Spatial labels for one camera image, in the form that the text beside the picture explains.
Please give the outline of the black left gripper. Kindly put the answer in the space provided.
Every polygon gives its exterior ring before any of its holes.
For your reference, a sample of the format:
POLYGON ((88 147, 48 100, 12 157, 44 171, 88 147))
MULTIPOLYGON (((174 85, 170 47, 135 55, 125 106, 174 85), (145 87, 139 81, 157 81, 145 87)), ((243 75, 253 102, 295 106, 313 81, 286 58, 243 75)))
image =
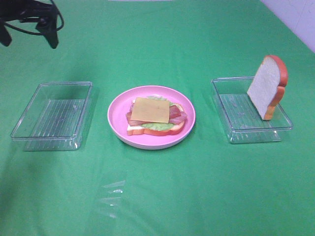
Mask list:
POLYGON ((35 29, 47 40, 52 49, 57 48, 58 8, 54 1, 45 3, 41 0, 2 0, 0 2, 0 43, 8 47, 12 38, 5 26, 22 31, 21 28, 9 24, 18 20, 20 23, 37 23, 35 29))

